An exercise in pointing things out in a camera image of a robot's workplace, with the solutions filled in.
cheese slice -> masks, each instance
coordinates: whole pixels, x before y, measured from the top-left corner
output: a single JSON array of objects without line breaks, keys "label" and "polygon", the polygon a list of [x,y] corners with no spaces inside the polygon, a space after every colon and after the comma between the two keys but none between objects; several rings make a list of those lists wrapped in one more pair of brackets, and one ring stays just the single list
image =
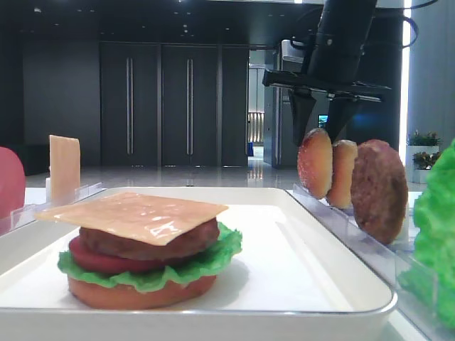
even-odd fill
[{"label": "cheese slice", "polygon": [[50,142],[50,199],[55,202],[71,200],[80,187],[80,145],[78,139],[49,136]]},{"label": "cheese slice", "polygon": [[224,205],[126,192],[50,208],[39,212],[36,218],[163,246],[227,209]]}]

clear acrylic holder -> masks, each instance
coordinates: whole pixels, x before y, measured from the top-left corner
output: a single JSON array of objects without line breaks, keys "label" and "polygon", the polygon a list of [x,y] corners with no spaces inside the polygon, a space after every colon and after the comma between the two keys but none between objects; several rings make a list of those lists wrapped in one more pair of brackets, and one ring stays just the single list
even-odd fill
[{"label": "clear acrylic holder", "polygon": [[74,191],[72,195],[64,197],[56,202],[46,202],[42,205],[26,205],[11,212],[9,217],[0,219],[0,237],[9,232],[20,229],[21,227],[35,221],[35,214],[48,208],[69,205],[81,201],[102,191],[102,184],[85,185]]},{"label": "clear acrylic holder", "polygon": [[329,207],[297,184],[293,196],[372,271],[395,287],[398,310],[422,334],[430,340],[455,341],[455,330],[446,328],[438,316],[438,306],[447,301],[455,311],[455,292],[442,288],[437,274],[412,257],[413,241],[386,247],[358,228],[352,210]]}]

white tray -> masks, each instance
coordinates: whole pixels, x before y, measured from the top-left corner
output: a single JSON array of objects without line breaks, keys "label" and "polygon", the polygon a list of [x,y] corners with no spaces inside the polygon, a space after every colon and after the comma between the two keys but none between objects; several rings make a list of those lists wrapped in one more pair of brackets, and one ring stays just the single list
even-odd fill
[{"label": "white tray", "polygon": [[243,252],[201,298],[141,312],[92,310],[56,267],[74,226],[33,222],[0,237],[2,340],[374,340],[397,295],[283,190],[116,188],[230,205]]}]

bottom bun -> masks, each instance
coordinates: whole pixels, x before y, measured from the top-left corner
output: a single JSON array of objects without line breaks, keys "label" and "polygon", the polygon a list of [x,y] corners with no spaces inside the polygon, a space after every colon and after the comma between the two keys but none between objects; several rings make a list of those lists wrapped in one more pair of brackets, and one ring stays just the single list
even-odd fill
[{"label": "bottom bun", "polygon": [[206,293],[216,276],[206,276],[182,286],[168,281],[164,288],[150,293],[140,293],[133,286],[119,284],[105,288],[97,284],[68,277],[70,292],[81,302],[96,309],[144,310],[165,307]]}]

